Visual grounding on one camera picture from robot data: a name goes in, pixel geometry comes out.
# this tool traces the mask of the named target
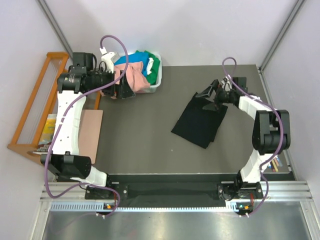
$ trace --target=pink cloth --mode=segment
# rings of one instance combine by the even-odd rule
[[[114,79],[120,76],[120,70],[124,70],[125,66],[125,63],[114,66]],[[144,64],[142,61],[130,62],[125,72],[126,80],[128,81],[128,84],[132,91],[135,93],[142,89],[150,87],[150,83],[142,74],[143,66]]]

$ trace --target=pile of clothes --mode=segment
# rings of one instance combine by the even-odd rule
[[[126,79],[133,92],[155,85],[159,72],[160,60],[151,52],[136,51],[129,55],[129,65],[126,70]],[[114,63],[115,78],[125,69],[126,56],[120,57]]]

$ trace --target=shiny metal floor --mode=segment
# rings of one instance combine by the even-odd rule
[[[103,220],[50,212],[44,240],[311,240],[299,202],[265,203],[249,219],[233,212],[118,212]]]
[[[266,101],[255,65],[240,65],[249,93]],[[214,79],[221,66],[167,66],[155,93],[112,100],[102,97],[102,126],[95,166],[110,174],[236,173],[248,161],[254,121],[230,106],[215,141],[203,149],[171,133],[188,102]],[[286,160],[280,156],[287,172]]]

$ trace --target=white wall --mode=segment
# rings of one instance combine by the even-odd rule
[[[320,211],[320,2],[308,0],[265,70],[278,109],[290,113],[290,152]]]
[[[0,8],[0,239],[28,238],[44,184],[43,167],[7,149],[46,53],[63,51],[35,0]]]
[[[73,51],[100,56],[113,34],[128,50],[161,54],[164,66],[261,64],[293,0],[47,0]],[[105,41],[110,51],[121,51]]]

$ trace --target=folded black cloth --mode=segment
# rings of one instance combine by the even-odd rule
[[[197,94],[193,95],[171,132],[206,149],[215,140],[228,107],[223,105],[219,111],[203,110],[211,101],[197,98]]]

